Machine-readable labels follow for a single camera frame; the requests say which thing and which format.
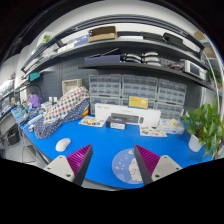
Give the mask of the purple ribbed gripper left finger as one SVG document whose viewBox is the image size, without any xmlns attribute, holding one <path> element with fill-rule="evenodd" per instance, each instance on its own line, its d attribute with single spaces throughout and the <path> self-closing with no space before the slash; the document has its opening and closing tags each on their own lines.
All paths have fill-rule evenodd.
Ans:
<svg viewBox="0 0 224 224">
<path fill-rule="evenodd" d="M 92 145 L 87 145 L 68 156 L 59 155 L 44 170 L 81 186 L 92 155 Z"/>
</svg>

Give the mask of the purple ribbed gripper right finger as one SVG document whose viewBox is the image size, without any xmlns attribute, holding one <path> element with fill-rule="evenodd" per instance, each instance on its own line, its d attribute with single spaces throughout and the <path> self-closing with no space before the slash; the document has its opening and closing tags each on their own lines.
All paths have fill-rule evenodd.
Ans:
<svg viewBox="0 0 224 224">
<path fill-rule="evenodd" d="M 139 145 L 134 146 L 134 155 L 145 185 L 181 170 L 168 155 L 159 156 Z"/>
</svg>

